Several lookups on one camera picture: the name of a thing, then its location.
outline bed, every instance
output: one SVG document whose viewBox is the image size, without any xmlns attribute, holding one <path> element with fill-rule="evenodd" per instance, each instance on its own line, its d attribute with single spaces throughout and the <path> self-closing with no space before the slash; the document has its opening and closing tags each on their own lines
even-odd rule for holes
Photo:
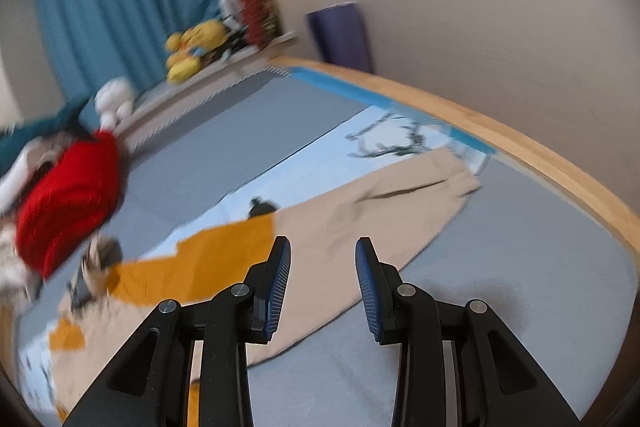
<svg viewBox="0 0 640 427">
<path fill-rule="evenodd" d="M 242 219 L 256 195 L 295 204 L 313 195 L 305 193 L 310 181 L 322 178 L 314 188 L 321 192 L 362 175 L 347 167 L 358 154 L 369 155 L 367 165 L 378 162 L 375 168 L 400 160 L 398 150 L 372 156 L 354 139 L 367 122 L 396 119 L 396 127 L 437 128 L 440 134 L 427 136 L 423 145 L 451 148 L 482 188 L 402 270 L 403 279 L 442 301 L 484 299 L 583 417 L 628 328 L 638 286 L 638 218 L 532 140 L 411 90 L 324 64 L 272 60 L 270 68 L 136 138 L 126 197 L 103 231 L 119 240 L 125 260 L 168 255 L 194 231 Z M 323 170 L 318 158 L 338 143 L 351 144 L 338 163 L 348 174 L 326 181 L 319 172 L 330 168 Z M 398 147 L 417 153 L 410 143 Z M 298 188 L 284 190 L 282 179 L 293 175 L 302 180 Z M 78 255 L 21 318 L 20 356 L 43 342 Z M 378 346 L 364 317 L 358 304 L 251 367 L 255 424 L 389 425 L 399 352 Z M 60 425 L 50 407 L 32 408 L 45 426 Z"/>
</svg>

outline blue strip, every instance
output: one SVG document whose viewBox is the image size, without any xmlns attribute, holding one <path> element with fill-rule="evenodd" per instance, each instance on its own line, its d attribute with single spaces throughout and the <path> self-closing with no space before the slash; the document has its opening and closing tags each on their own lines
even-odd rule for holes
<svg viewBox="0 0 640 427">
<path fill-rule="evenodd" d="M 375 105 L 382 109 L 389 109 L 393 103 L 391 98 L 363 89 L 362 87 L 354 86 L 353 84 L 349 84 L 343 80 L 338 80 L 328 74 L 319 73 L 318 71 L 309 70 L 299 66 L 289 68 L 289 71 L 291 72 L 291 76 L 298 80 L 304 80 L 305 82 L 313 84 L 316 87 L 320 87 L 321 89 L 367 105 Z"/>
<path fill-rule="evenodd" d="M 437 118 L 434 118 L 423 111 L 396 102 L 391 98 L 387 98 L 386 96 L 383 96 L 381 94 L 371 92 L 370 90 L 364 89 L 363 87 L 354 86 L 353 84 L 350 84 L 343 80 L 339 80 L 338 78 L 335 78 L 331 75 L 319 73 L 318 71 L 309 70 L 308 68 L 303 68 L 300 66 L 289 68 L 289 71 L 291 72 L 291 76 L 293 76 L 294 78 L 304 80 L 305 82 L 313 84 L 316 87 L 330 91 L 339 96 L 344 96 L 345 98 L 349 98 L 351 100 L 357 100 L 358 102 L 362 102 L 367 105 L 374 105 L 376 107 L 398 113 L 418 123 L 424 125 L 443 123 L 441 120 L 438 120 Z M 490 145 L 487 145 L 483 141 L 480 141 L 478 138 L 471 136 L 464 131 L 460 131 L 460 129 L 456 129 L 453 126 L 450 127 L 451 131 L 449 133 L 449 136 L 454 140 L 457 140 L 464 145 L 467 145 L 485 154 L 495 154 L 495 149 Z"/>
</svg>

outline beige blanket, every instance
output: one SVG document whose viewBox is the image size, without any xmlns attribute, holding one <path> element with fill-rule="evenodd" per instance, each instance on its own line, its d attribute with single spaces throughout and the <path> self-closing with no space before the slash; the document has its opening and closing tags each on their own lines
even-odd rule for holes
<svg viewBox="0 0 640 427">
<path fill-rule="evenodd" d="M 52 334 L 59 404 L 69 411 L 78 402 L 159 300 L 184 304 L 212 297 L 264 260 L 276 235 L 286 235 L 292 263 L 280 327 L 267 346 L 247 346 L 249 364 L 279 354 L 358 302 L 354 247 L 359 237 L 370 236 L 380 260 L 401 269 L 478 187 L 458 159 L 438 149 L 274 214 L 204 230 L 180 243 L 175 258 L 121 265 L 110 294 L 77 324 Z M 200 354 L 196 346 L 192 380 L 199 377 Z"/>
</svg>

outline gray bed sheet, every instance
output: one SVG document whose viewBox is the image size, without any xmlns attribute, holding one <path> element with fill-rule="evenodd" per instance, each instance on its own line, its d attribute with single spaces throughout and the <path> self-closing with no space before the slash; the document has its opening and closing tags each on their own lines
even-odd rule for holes
<svg viewBox="0 0 640 427">
<path fill-rule="evenodd" d="M 126 258 L 363 108 L 294 79 L 262 80 L 219 100 L 220 110 L 209 107 L 208 120 L 205 112 L 202 122 L 197 114 L 185 120 L 135 160 L 125 203 L 106 227 Z M 487 301 L 582 416 L 622 343 L 635 268 L 606 230 L 530 177 L 492 159 L 479 178 L 482 188 L 402 277 L 436 299 Z M 54 316 L 76 264 L 55 275 L 23 319 L 21 342 Z M 531 326 L 541 320 L 544 328 Z M 250 368 L 255 425 L 388 426 L 398 355 L 375 343 L 359 304 Z"/>
</svg>

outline white plush toy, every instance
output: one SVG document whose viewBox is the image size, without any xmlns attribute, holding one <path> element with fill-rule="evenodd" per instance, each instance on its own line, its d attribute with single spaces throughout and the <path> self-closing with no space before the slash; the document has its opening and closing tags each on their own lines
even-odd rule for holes
<svg viewBox="0 0 640 427">
<path fill-rule="evenodd" d="M 113 131 L 133 113 L 136 96 L 131 84 L 124 77 L 114 78 L 100 88 L 95 95 L 95 112 L 100 116 L 100 130 Z"/>
</svg>

